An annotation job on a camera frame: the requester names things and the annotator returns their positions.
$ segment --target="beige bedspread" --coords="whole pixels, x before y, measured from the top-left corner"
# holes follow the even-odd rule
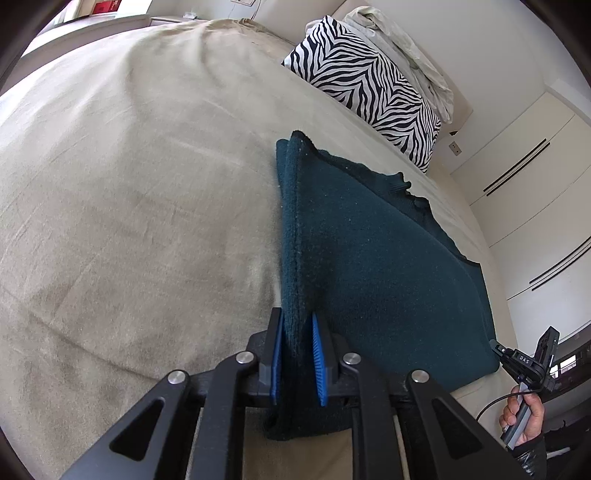
[[[166,372],[213,368],[280,299],[275,142],[294,129],[415,195],[479,261],[498,338],[505,296],[468,205],[344,106],[280,65],[252,24],[187,23],[100,40],[0,98],[0,424],[53,479]],[[456,392],[476,413],[503,372]],[[498,409],[482,423],[495,435]],[[277,443],[249,417],[245,478],[350,478],[347,432]]]

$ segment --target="dark green towel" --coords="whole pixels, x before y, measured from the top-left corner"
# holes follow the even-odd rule
[[[480,265],[467,260],[408,192],[383,175],[318,151],[301,132],[277,142],[282,198],[284,349],[281,407],[268,423],[287,439],[349,427],[320,408],[309,315],[384,372],[423,368],[452,391],[497,370]]]

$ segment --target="red object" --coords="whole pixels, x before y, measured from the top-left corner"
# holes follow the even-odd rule
[[[92,11],[93,15],[96,14],[105,14],[107,12],[116,12],[119,8],[119,4],[121,0],[110,0],[107,2],[98,2],[95,4],[95,8]]]

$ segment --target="hand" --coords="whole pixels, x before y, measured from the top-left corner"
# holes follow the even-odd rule
[[[519,386],[516,385],[511,390],[511,393],[517,393],[519,391]],[[544,421],[544,405],[540,400],[539,396],[535,393],[530,393],[528,395],[523,396],[525,403],[530,406],[531,416],[525,426],[525,430],[517,439],[515,446],[519,446],[522,443],[528,442],[529,440],[533,440],[536,438],[540,433],[542,433],[542,422]],[[499,424],[501,425],[502,429],[509,425],[515,424],[517,418],[515,414],[519,411],[519,402],[517,401],[517,397],[509,397],[507,398],[507,406],[503,410],[503,415],[499,418]]]

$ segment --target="headboard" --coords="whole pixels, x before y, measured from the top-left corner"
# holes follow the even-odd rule
[[[308,22],[322,18],[325,15],[331,15],[337,20],[342,20],[347,13],[362,5],[371,5],[371,1],[261,0],[261,6],[254,17],[254,20],[267,27],[275,35],[296,45],[304,38],[304,32]],[[390,15],[392,20],[396,21],[395,12],[384,10],[384,13]],[[461,129],[472,113],[472,107],[460,90],[457,89],[450,76],[437,64],[427,51],[422,48],[421,50],[443,75],[447,84],[453,91],[453,122],[449,125],[441,126],[439,139],[442,139],[449,132]]]

